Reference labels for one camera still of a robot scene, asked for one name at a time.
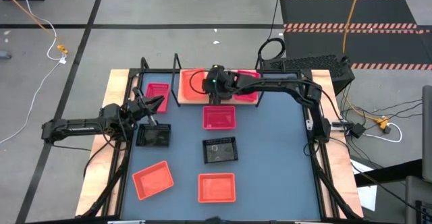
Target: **floor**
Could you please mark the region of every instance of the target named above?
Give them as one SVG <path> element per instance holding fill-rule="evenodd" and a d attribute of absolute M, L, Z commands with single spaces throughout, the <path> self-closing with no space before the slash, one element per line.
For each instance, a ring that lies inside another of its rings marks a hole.
<path fill-rule="evenodd" d="M 77 69 L 79 65 L 69 97 L 64 98 L 67 102 L 63 117 L 96 117 L 109 71 L 138 67 L 142 56 L 151 67 L 170 67 L 174 53 L 179 53 L 184 67 L 208 67 L 214 63 L 227 67 L 253 67 L 256 51 L 269 34 L 269 29 L 263 29 L 260 24 L 271 23 L 275 5 L 275 0 L 102 0 L 94 24 L 148 26 L 140 26 L 138 30 L 99 26 L 91 30 L 85 50 L 78 51 L 94 2 L 46 0 L 31 3 L 36 15 L 54 24 L 77 25 L 57 30 L 59 38 L 70 50 L 67 63 L 59 66 L 45 81 L 25 130 L 0 146 L 1 223 L 16 221 L 43 147 L 39 140 L 41 124 L 54 116 L 71 68 Z M 407 3 L 417 24 L 432 24 L 432 0 L 407 0 Z M 0 1 L 0 24 L 31 23 L 32 20 L 13 3 Z M 282 23 L 279 8 L 275 23 Z M 275 29 L 273 36 L 280 36 L 280 32 Z M 12 59 L 0 62 L 1 139 L 24 123 L 34 91 L 55 65 L 45 56 L 50 44 L 51 37 L 41 29 L 0 29 L 0 48 L 13 55 Z M 277 52 L 277 47 L 269 47 L 264 56 L 270 57 Z M 356 80 L 349 94 L 350 100 L 369 110 L 419 99 L 421 87 L 432 84 L 428 71 L 354 70 L 354 73 Z M 418 107 L 407 115 L 420 110 Z M 349 114 L 349 118 L 362 121 L 354 114 Z M 366 137 L 354 143 L 383 166 L 417 159 L 421 157 L 420 120 L 417 116 L 393 121 L 404 133 L 401 143 Z M 90 148 L 92 137 L 68 138 L 61 143 Z M 88 152 L 53 148 L 26 220 L 72 218 L 87 160 Z M 402 185 L 394 183 L 390 188 L 404 195 Z M 375 220 L 402 223 L 403 208 L 403 204 L 379 190 L 377 211 L 365 213 Z"/>

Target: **white cable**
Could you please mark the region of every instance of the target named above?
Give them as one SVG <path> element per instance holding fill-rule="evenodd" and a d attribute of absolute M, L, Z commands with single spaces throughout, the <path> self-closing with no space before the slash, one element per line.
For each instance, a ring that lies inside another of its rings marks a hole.
<path fill-rule="evenodd" d="M 24 125 L 17 132 L 15 132 L 15 134 L 13 134 L 13 135 L 9 136 L 8 138 L 0 141 L 0 145 L 3 144 L 5 141 L 8 141 L 8 140 L 12 139 L 14 136 L 18 135 L 27 126 L 28 118 L 30 117 L 30 113 L 32 112 L 34 100 L 36 99 L 36 95 L 38 94 L 39 90 L 41 90 L 42 84 L 45 81 L 45 79 L 47 79 L 47 77 L 54 71 L 55 68 L 57 68 L 57 66 L 59 66 L 60 63 L 61 62 L 58 62 L 54 66 L 54 68 L 42 79 L 42 82 L 40 83 L 38 90 L 36 90 L 36 92 L 34 93 L 32 103 L 30 104 L 30 109 L 28 110 L 28 113 L 27 113 L 26 123 L 24 123 Z"/>
<path fill-rule="evenodd" d="M 55 31 L 54 26 L 52 25 L 52 23 L 50 23 L 50 21 L 45 20 L 45 19 L 43 19 L 43 18 L 40 18 L 40 17 L 38 17 L 38 16 L 36 16 L 36 15 L 33 14 L 33 11 L 32 11 L 32 9 L 30 8 L 30 4 L 29 4 L 28 0 L 26 0 L 26 3 L 27 3 L 28 11 L 30 12 L 30 14 L 32 14 L 32 16 L 34 16 L 35 18 L 37 18 L 37 19 L 39 19 L 39 20 L 41 20 L 41 21 L 44 21 L 44 22 L 48 23 L 48 24 L 51 26 L 51 28 L 53 29 L 53 32 L 54 32 L 54 41 L 53 41 L 53 44 L 49 47 L 49 49 L 48 49 L 48 51 L 47 51 L 47 57 L 48 57 L 49 59 L 54 60 L 54 61 L 59 61 L 59 60 L 62 60 L 62 59 L 66 59 L 67 55 L 65 55 L 64 53 L 61 54 L 61 58 L 59 58 L 59 59 L 52 58 L 52 57 L 49 55 L 49 53 L 51 52 L 51 49 L 52 49 L 52 48 L 54 47 L 54 45 L 55 45 L 55 41 L 57 40 L 57 32 Z"/>
<path fill-rule="evenodd" d="M 394 142 L 394 143 L 401 142 L 402 141 L 402 130 L 400 130 L 399 126 L 397 126 L 395 123 L 388 123 L 388 125 L 393 125 L 394 127 L 396 127 L 398 129 L 399 135 L 400 135 L 399 140 L 389 140 L 389 139 L 381 137 L 381 136 L 374 136 L 374 135 L 364 134 L 364 133 L 363 133 L 363 135 L 364 136 L 368 136 L 368 137 L 378 138 L 378 139 L 385 140 L 385 141 L 388 141 L 388 142 Z"/>

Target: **orange striped tape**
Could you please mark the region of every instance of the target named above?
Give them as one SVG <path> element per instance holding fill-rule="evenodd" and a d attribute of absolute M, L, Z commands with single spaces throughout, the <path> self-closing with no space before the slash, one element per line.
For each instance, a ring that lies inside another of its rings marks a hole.
<path fill-rule="evenodd" d="M 352 69 L 410 69 L 432 70 L 431 64 L 395 64 L 395 63 L 353 63 Z"/>
<path fill-rule="evenodd" d="M 320 29 L 320 28 L 286 28 L 284 32 L 332 32 L 343 33 L 344 29 Z M 363 33 L 363 34 L 423 34 L 430 33 L 430 30 L 382 30 L 382 29 L 349 29 L 349 33 Z"/>
<path fill-rule="evenodd" d="M 333 29 L 345 29 L 345 23 L 292 23 L 292 24 L 284 24 L 285 28 L 333 28 Z M 416 24 L 403 24 L 403 23 L 395 23 L 395 24 L 378 24 L 378 23 L 363 23 L 356 24 L 351 23 L 350 29 L 415 29 L 417 28 Z"/>

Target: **black floor mat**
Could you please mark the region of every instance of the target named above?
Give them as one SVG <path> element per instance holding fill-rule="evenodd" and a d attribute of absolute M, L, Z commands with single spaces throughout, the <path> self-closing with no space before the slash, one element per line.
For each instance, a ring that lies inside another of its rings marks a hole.
<path fill-rule="evenodd" d="M 284 24 L 346 23 L 353 0 L 280 0 Z M 405 0 L 357 0 L 352 23 L 415 24 Z"/>
<path fill-rule="evenodd" d="M 432 69 L 422 36 L 430 30 L 350 30 L 346 55 L 356 69 Z M 287 29 L 290 57 L 342 52 L 343 29 Z"/>

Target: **black chair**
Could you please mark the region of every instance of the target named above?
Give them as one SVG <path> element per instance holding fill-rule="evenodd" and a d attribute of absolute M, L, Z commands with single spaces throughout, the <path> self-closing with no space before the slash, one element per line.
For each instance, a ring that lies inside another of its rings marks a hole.
<path fill-rule="evenodd" d="M 432 86 L 423 87 L 423 155 L 422 159 L 366 172 L 380 184 L 406 179 L 407 203 L 432 215 Z M 374 183 L 363 175 L 355 175 L 357 187 Z M 405 223 L 428 224 L 432 219 L 406 207 Z"/>

